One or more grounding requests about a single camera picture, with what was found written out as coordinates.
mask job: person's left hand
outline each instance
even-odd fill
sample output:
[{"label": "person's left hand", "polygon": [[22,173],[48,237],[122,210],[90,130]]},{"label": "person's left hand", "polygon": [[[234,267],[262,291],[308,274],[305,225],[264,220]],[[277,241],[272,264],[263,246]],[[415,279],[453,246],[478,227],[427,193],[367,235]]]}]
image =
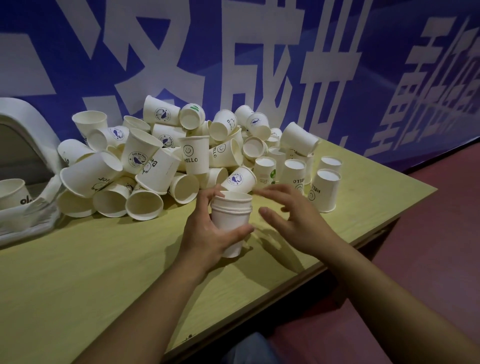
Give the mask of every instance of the person's left hand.
[{"label": "person's left hand", "polygon": [[225,249],[245,239],[254,230],[252,225],[246,224],[232,231],[222,231],[213,224],[208,214],[208,204],[215,195],[223,197],[219,187],[217,185],[198,193],[197,205],[188,216],[180,250],[175,259],[187,261],[190,269],[198,268],[201,274],[205,274],[218,263]]}]

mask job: pink floor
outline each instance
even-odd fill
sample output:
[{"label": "pink floor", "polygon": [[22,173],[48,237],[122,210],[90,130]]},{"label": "pink floor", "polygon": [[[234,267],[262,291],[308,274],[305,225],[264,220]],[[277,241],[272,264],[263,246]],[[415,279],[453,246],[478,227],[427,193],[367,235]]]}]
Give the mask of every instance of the pink floor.
[{"label": "pink floor", "polygon": [[[480,144],[411,175],[438,191],[400,219],[373,262],[480,345]],[[275,329],[285,363],[390,363],[351,303]]]}]

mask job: table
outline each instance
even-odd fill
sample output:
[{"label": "table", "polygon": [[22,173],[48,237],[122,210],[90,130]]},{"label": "table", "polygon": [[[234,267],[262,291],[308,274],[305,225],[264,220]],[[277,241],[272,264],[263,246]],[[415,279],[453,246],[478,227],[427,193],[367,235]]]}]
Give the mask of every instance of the table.
[{"label": "table", "polygon": [[[337,208],[323,214],[357,245],[435,188],[327,141],[315,152],[343,160]],[[64,217],[45,236],[0,251],[0,363],[69,363],[168,267],[194,203],[154,220]],[[325,269],[291,248],[258,214],[279,205],[253,198],[256,227],[239,258],[222,260],[197,287],[166,358],[213,340]]]}]

